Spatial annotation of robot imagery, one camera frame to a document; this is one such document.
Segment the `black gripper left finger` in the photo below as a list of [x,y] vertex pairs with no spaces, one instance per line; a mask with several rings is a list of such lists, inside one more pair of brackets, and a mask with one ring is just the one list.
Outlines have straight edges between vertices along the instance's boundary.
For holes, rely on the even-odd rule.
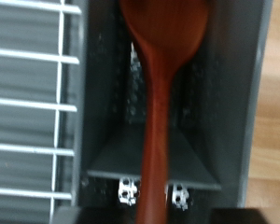
[[128,209],[116,207],[61,207],[50,224],[134,224]]

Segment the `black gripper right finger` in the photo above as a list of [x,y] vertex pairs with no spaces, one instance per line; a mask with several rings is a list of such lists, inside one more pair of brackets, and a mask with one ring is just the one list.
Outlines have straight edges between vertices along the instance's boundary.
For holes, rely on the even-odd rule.
[[257,209],[218,208],[211,213],[211,224],[270,224]]

